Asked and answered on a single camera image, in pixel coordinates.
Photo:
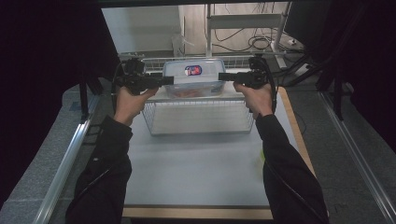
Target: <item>human hand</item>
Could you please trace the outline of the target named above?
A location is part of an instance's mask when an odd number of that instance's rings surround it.
[[[233,87],[236,91],[242,92],[245,95],[247,107],[253,112],[254,119],[256,119],[259,114],[263,117],[273,114],[270,84],[266,84],[258,90],[246,87],[236,82],[233,83]]]
[[[140,95],[133,95],[126,87],[121,87],[117,96],[117,107],[114,120],[131,126],[134,117],[145,108],[148,98],[157,93],[158,88],[146,90]]]

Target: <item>table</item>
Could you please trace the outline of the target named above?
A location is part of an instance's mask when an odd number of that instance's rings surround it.
[[[283,88],[276,116],[314,173]],[[251,133],[150,136],[138,116],[132,128],[137,127],[124,217],[272,219],[262,183],[262,140],[255,126]]]

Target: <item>person's right hand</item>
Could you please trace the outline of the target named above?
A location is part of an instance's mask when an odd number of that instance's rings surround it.
[[[246,87],[244,85],[233,83],[236,91],[245,95],[247,107],[253,112],[253,118],[256,119],[259,114],[263,117],[273,114],[271,85],[266,84],[258,90]]]

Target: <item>white wall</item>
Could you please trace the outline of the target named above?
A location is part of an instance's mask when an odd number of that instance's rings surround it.
[[[117,52],[172,50],[181,33],[179,6],[103,8]]]

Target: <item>plastic container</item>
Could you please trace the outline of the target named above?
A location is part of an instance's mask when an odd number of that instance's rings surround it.
[[[200,59],[167,62],[165,77],[175,77],[174,85],[165,86],[170,98],[216,97],[224,90],[219,73],[225,72],[220,59]]]

